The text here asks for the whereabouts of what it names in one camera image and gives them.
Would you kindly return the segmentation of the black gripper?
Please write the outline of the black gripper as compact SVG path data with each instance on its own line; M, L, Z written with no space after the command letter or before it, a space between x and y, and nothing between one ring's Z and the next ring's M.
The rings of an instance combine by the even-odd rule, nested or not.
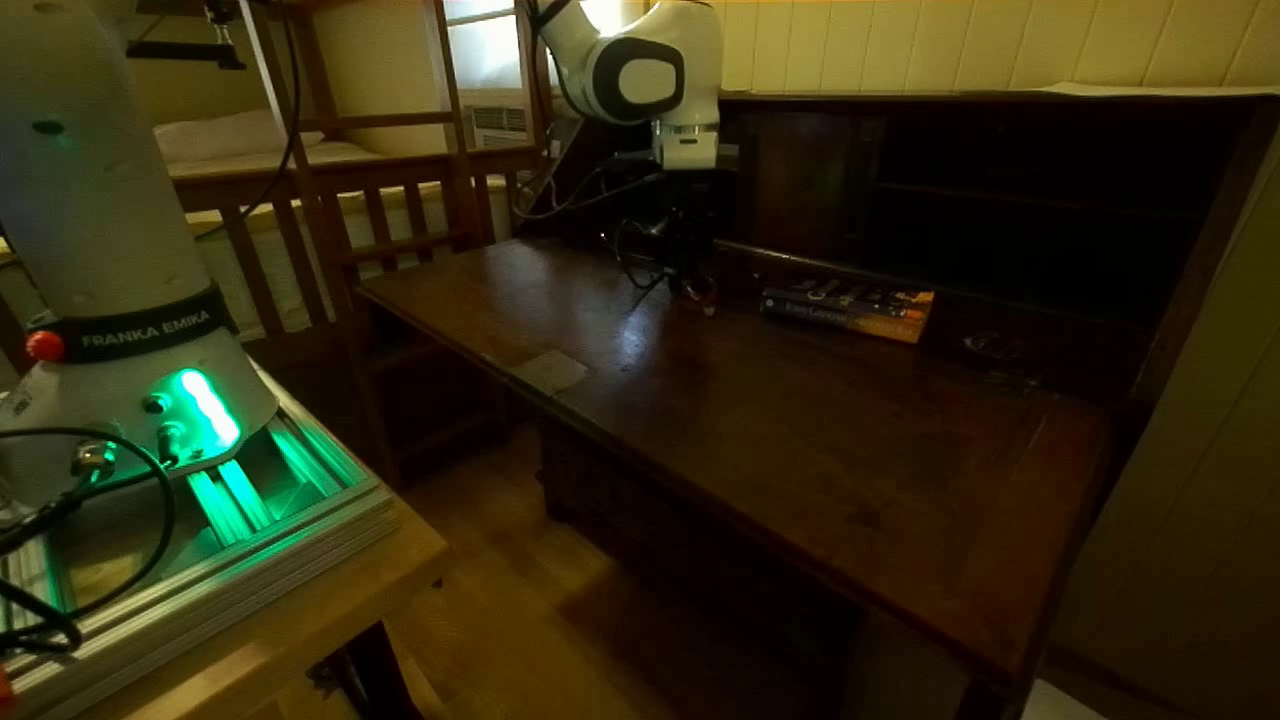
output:
M728 186L719 172L664 175L651 197L646 249L659 266L692 277L725 222Z

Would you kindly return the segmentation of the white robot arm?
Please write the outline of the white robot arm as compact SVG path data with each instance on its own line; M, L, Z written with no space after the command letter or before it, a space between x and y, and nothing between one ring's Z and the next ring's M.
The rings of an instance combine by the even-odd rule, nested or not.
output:
M0 0L0 228L48 309L12 431L203 464L274 422L91 0Z

